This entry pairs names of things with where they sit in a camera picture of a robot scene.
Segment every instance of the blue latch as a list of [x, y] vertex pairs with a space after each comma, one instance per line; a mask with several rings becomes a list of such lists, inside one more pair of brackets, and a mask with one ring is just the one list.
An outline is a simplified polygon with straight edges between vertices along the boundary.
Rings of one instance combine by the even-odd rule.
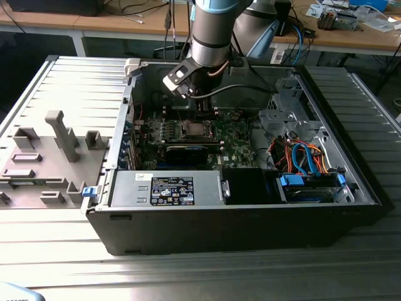
[[345, 185], [346, 181], [345, 181], [345, 177], [344, 177], [343, 174], [337, 175], [337, 179], [338, 179], [338, 182], [340, 182], [340, 185], [341, 185], [341, 186], [344, 186], [344, 185]]
[[94, 198], [98, 195], [98, 186], [88, 186], [82, 190], [82, 196], [86, 198], [87, 196], [90, 198]]
[[299, 174], [283, 174], [280, 178], [282, 186], [303, 186], [305, 185], [302, 176]]

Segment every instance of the wire bundle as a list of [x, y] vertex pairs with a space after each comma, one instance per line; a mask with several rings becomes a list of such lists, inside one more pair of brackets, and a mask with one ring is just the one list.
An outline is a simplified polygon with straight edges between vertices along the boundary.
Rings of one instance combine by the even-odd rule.
[[[268, 152], [271, 153], [274, 147], [277, 147], [278, 143], [273, 142], [268, 149]], [[297, 154], [299, 152], [306, 153], [306, 158], [309, 165], [309, 170], [312, 173], [319, 172], [321, 174], [329, 173], [326, 164], [325, 164], [325, 153], [317, 148], [314, 144], [309, 144], [302, 140], [287, 140], [283, 147], [283, 151], [280, 152], [280, 149], [276, 149], [276, 152], [284, 155], [274, 163], [276, 168], [283, 172], [296, 172], [299, 171], [298, 174], [307, 175], [308, 173], [302, 168], [305, 160], [302, 159], [299, 163], [297, 161]]]

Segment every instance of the gray plastic part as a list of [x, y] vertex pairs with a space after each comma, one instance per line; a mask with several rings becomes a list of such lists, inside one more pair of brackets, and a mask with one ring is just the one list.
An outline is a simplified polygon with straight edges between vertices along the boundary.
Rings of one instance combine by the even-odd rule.
[[38, 152], [34, 153], [20, 153], [20, 154], [13, 154], [11, 157], [11, 160], [14, 161], [14, 163], [27, 163], [27, 162], [40, 162], [42, 161], [42, 156]]
[[0, 189], [14, 189], [14, 185], [10, 184], [10, 181], [1, 181], [0, 182]]
[[6, 169], [3, 177], [34, 177], [35, 172], [32, 169]]
[[52, 126], [57, 136], [58, 144], [63, 149], [68, 162], [76, 162], [80, 157], [75, 151], [75, 142], [70, 138], [68, 131], [64, 126], [63, 117], [63, 111], [49, 111], [44, 120]]
[[[102, 137], [103, 142], [107, 145], [107, 138]], [[102, 161], [105, 156], [105, 150], [88, 150], [84, 137], [77, 137], [79, 147], [75, 150], [80, 156], [80, 160], [71, 164], [69, 163], [63, 151], [61, 151], [54, 137], [40, 137], [40, 139], [32, 140], [35, 151], [32, 154], [40, 153], [43, 160], [41, 162], [19, 162], [15, 163], [11, 160], [12, 155], [6, 161], [4, 169], [0, 170], [0, 175], [5, 169], [33, 169], [35, 177], [31, 178], [35, 185], [24, 184], [29, 181], [19, 181], [10, 178], [0, 178], [0, 191], [4, 191], [13, 201], [9, 203], [10, 208], [77, 208], [81, 203], [74, 203], [69, 195], [66, 194], [66, 188], [48, 188], [46, 181], [52, 179], [66, 178], [68, 182], [74, 182], [77, 189], [80, 184], [85, 181], [87, 186], [97, 184], [99, 172], [102, 168]], [[20, 182], [14, 189], [13, 181]], [[65, 198], [65, 203], [49, 203], [45, 204], [40, 200], [41, 192], [47, 190], [60, 191]]]
[[5, 205], [7, 205], [10, 202], [10, 198], [7, 194], [0, 191], [0, 201], [2, 201]]
[[86, 187], [85, 181], [81, 183], [80, 190], [77, 190], [74, 183], [70, 182], [67, 187], [67, 195], [70, 197], [73, 203], [82, 203], [83, 196], [82, 190]]
[[31, 143], [33, 139], [39, 139], [36, 132], [31, 127], [20, 127], [13, 136], [18, 148], [22, 151], [33, 150], [34, 147]]
[[[73, 128], [67, 127], [67, 131], [68, 131], [68, 137], [71, 139], [72, 143], [74, 144], [74, 147], [77, 147], [79, 145], [79, 143], [78, 143], [78, 139], [76, 138]], [[55, 137], [55, 142], [56, 142], [58, 148], [60, 149], [61, 145], [60, 145], [60, 143], [58, 143], [57, 137]]]
[[105, 149], [106, 144], [103, 142], [102, 137], [97, 130], [89, 130], [85, 136], [86, 146], [90, 151]]
[[65, 177], [54, 178], [46, 181], [46, 185], [49, 186], [49, 188], [67, 188], [68, 181]]
[[44, 203], [63, 203], [65, 198], [59, 191], [42, 191], [40, 199]]

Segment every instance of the sticker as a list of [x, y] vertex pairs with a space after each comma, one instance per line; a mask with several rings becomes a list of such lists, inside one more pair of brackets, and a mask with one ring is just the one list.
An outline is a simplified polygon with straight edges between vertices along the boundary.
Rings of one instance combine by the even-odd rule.
[[152, 206], [195, 204], [193, 177], [152, 177], [151, 181]]
[[151, 181], [153, 178], [153, 174], [136, 174], [136, 181]]
[[160, 189], [152, 189], [152, 196], [160, 196]]

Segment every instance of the yellow wire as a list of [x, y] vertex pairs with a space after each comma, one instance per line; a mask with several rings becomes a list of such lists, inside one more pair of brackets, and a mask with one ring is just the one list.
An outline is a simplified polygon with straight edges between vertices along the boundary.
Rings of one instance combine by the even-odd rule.
[[321, 157], [321, 161], [322, 161], [322, 163], [323, 163], [323, 169], [325, 170], [325, 173], [328, 174], [328, 171], [327, 171], [327, 168], [326, 168], [326, 164], [325, 164], [325, 157], [324, 157], [324, 156]]

